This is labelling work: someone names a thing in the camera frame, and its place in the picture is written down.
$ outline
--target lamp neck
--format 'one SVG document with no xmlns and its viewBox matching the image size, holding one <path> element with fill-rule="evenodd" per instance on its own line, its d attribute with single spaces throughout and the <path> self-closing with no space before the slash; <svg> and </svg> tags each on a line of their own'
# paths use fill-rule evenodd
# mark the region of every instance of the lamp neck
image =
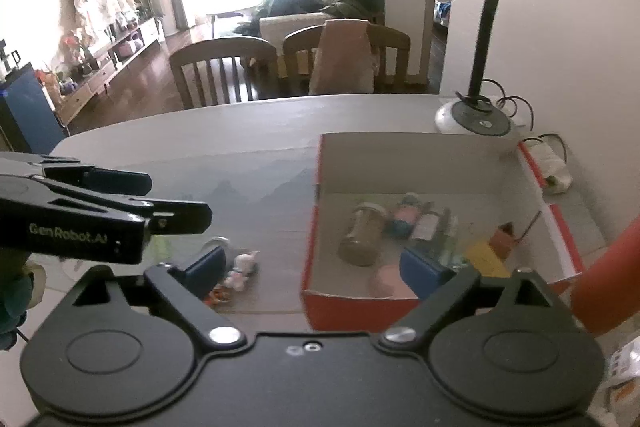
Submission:
<svg viewBox="0 0 640 427">
<path fill-rule="evenodd" d="M 498 9 L 498 1 L 499 0 L 484 0 L 482 16 L 480 17 L 480 27 L 478 28 L 478 43 L 476 44 L 474 67 L 471 71 L 471 82 L 469 83 L 469 96 L 480 95 L 486 56 L 489 52 L 489 42 L 491 41 L 491 31 L 494 27 L 495 12 Z"/>
</svg>

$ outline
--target red cylinder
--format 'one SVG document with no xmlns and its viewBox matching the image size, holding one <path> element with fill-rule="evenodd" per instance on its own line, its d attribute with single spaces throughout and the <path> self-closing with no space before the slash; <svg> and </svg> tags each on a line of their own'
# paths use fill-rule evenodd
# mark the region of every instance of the red cylinder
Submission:
<svg viewBox="0 0 640 427">
<path fill-rule="evenodd" d="M 640 216 L 577 278 L 571 309 L 594 335 L 640 311 Z"/>
</svg>

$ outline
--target drawer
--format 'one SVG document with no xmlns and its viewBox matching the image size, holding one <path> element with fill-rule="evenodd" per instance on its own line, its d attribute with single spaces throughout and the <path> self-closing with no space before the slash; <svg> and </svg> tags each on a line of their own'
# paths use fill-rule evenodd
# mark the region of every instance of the drawer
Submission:
<svg viewBox="0 0 640 427">
<path fill-rule="evenodd" d="M 80 89 L 76 89 L 72 94 L 67 95 L 65 103 L 58 110 L 60 121 L 64 125 L 72 121 L 93 95 L 89 83 L 85 83 Z"/>
<path fill-rule="evenodd" d="M 109 77 L 115 72 L 115 70 L 116 68 L 113 65 L 113 62 L 109 60 L 109 62 L 107 62 L 100 71 L 97 71 L 87 82 L 91 92 L 100 91 L 102 86 L 107 83 L 107 80 L 109 80 Z"/>
<path fill-rule="evenodd" d="M 140 33 L 145 44 L 149 44 L 158 38 L 158 27 L 155 19 L 149 19 L 140 25 Z"/>
</svg>

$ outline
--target pink towel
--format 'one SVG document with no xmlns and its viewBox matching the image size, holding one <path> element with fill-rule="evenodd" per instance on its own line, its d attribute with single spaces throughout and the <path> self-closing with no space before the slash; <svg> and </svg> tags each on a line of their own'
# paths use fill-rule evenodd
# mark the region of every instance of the pink towel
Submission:
<svg viewBox="0 0 640 427">
<path fill-rule="evenodd" d="M 373 57 L 367 21 L 329 19 L 324 22 L 309 94 L 373 92 Z"/>
</svg>

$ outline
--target dining table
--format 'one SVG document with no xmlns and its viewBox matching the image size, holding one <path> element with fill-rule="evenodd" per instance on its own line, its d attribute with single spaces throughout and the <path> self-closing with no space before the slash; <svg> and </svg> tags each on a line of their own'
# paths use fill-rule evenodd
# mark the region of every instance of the dining table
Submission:
<svg viewBox="0 0 640 427">
<path fill-rule="evenodd" d="M 436 132 L 443 100 L 428 94 L 339 94 L 194 108 L 124 121 L 71 136 L 54 156 L 102 168 L 148 172 L 152 198 L 205 201 L 213 212 L 202 235 L 154 236 L 139 265 L 194 259 L 213 236 L 233 248 L 258 250 L 259 270 L 242 293 L 216 307 L 249 335 L 309 329 L 300 301 L 308 228 L 314 206 L 316 155 L 332 132 Z M 34 254 L 44 266 L 43 302 L 21 328 L 32 335 L 95 263 Z M 23 425 L 36 414 L 18 368 L 24 343 L 0 353 L 0 420 Z"/>
</svg>

